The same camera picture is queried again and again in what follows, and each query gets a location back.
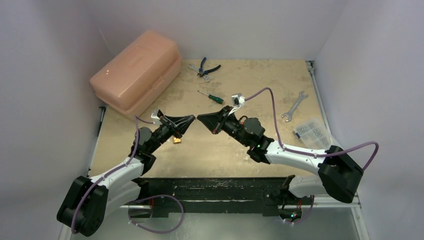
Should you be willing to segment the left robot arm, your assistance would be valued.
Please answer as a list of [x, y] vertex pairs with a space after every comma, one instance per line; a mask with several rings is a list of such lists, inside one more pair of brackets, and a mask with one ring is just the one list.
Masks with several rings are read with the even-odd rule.
[[160, 110], [151, 118], [158, 127], [151, 130], [136, 126], [130, 154], [122, 162], [104, 173], [79, 176], [72, 182], [56, 214], [56, 220], [70, 227], [72, 234], [90, 237], [104, 218], [122, 205], [146, 203], [149, 191], [139, 178], [156, 161], [154, 152], [169, 138], [180, 139], [196, 119], [194, 115], [167, 116]]

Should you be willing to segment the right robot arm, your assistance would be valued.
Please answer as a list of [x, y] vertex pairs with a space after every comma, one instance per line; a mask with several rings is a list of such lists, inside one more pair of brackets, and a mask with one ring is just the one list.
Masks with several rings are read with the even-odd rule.
[[247, 154], [258, 163], [294, 167], [310, 173], [295, 176], [281, 189], [280, 196], [288, 204], [301, 197], [328, 194], [342, 203], [352, 203], [358, 189], [363, 169], [342, 148], [307, 149], [291, 145], [281, 146], [265, 135], [265, 128], [256, 117], [244, 121], [236, 118], [232, 107], [218, 112], [199, 114], [197, 119], [214, 135], [225, 132], [247, 147]]

